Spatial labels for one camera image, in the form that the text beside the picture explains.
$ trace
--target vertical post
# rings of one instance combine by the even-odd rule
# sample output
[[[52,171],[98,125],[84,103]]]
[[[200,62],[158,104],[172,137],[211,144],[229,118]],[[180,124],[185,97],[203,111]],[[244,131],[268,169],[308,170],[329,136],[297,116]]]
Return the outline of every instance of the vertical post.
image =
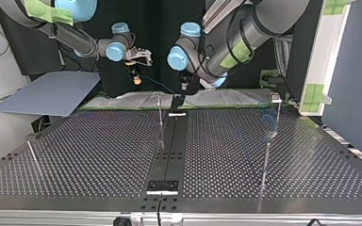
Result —
[[[271,147],[271,144],[267,143],[266,150],[264,153],[264,165],[263,165],[263,175],[261,177],[261,189],[264,189],[266,186],[266,174],[267,174],[267,167],[269,165],[270,147]]]
[[[33,149],[33,147],[32,147],[32,144],[31,144],[31,141],[27,141],[27,145],[28,145],[28,149],[30,150],[30,152],[31,152],[31,154],[32,154],[32,159],[34,160],[34,161],[38,161],[38,159],[37,159],[37,156],[35,155],[35,153],[34,153],[34,149]]]

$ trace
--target black curtain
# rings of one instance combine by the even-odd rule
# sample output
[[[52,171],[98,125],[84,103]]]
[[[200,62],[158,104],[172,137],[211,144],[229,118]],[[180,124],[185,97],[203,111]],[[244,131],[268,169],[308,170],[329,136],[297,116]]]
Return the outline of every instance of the black curtain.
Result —
[[[154,66],[141,66],[140,74],[165,84],[174,92],[193,94],[199,83],[198,86],[190,86],[187,91],[180,90],[179,73],[168,66],[166,59],[179,36],[181,24],[187,21],[200,23],[204,9],[205,0],[99,0],[95,16],[84,23],[84,27],[95,38],[108,39],[112,36],[110,28],[114,23],[128,23],[137,35],[136,46],[153,53]],[[167,91],[147,79],[140,86],[134,86],[123,72],[125,66],[122,63],[101,58],[97,66],[104,91],[110,97],[136,90]]]

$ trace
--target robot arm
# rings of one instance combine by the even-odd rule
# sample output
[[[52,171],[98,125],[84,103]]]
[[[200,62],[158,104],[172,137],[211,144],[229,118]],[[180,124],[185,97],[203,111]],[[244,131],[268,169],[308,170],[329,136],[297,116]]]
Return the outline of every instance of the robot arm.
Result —
[[[220,87],[228,71],[238,64],[248,63],[259,48],[271,37],[281,36],[302,16],[309,0],[255,0],[249,17],[239,23],[239,32],[228,37],[226,43],[212,57],[198,52],[201,27],[196,23],[181,26],[181,36],[171,49],[167,61],[174,70],[197,74],[214,88]],[[203,29],[209,34],[213,27],[236,6],[246,0],[216,1],[204,17]],[[231,17],[233,22],[236,13]]]
[[[52,8],[66,8],[73,14],[75,22],[86,22],[95,13],[97,0],[40,0]],[[50,24],[38,18],[29,17],[24,0],[0,0],[2,10],[14,21],[26,27],[39,29],[49,38],[72,47],[80,57],[107,57],[112,61],[122,60],[151,66],[153,61],[148,50],[133,47],[135,35],[126,23],[111,27],[111,39],[96,40],[85,31],[63,23]]]

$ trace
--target perforated metal table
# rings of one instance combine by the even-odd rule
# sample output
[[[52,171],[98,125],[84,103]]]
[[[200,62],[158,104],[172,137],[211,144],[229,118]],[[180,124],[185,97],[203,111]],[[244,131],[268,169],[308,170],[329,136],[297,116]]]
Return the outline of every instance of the perforated metal table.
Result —
[[[362,161],[293,110],[85,111],[0,160],[0,210],[362,215]],[[273,131],[277,135],[269,139]],[[271,141],[265,186],[264,149]],[[149,181],[176,196],[147,196]]]

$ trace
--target green tape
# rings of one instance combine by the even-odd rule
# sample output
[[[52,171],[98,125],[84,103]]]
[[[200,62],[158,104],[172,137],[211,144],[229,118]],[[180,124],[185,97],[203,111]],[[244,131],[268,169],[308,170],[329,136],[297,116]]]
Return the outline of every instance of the green tape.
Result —
[[[25,10],[30,17],[39,18],[49,23],[65,23],[73,25],[73,14],[64,8],[51,8],[40,0],[25,0]]]
[[[322,15],[341,15],[347,4],[347,0],[326,0]]]
[[[323,84],[307,84],[301,110],[303,112],[319,112],[324,97],[323,90]]]
[[[249,48],[245,45],[245,42],[241,40],[235,47],[232,49],[233,54],[235,57],[241,61],[241,62],[247,62],[251,57],[249,56],[251,54],[251,51]],[[234,60],[234,58],[231,56],[231,54],[228,54],[228,56],[222,61],[220,66],[226,69],[231,69],[234,66],[236,66],[238,63]]]

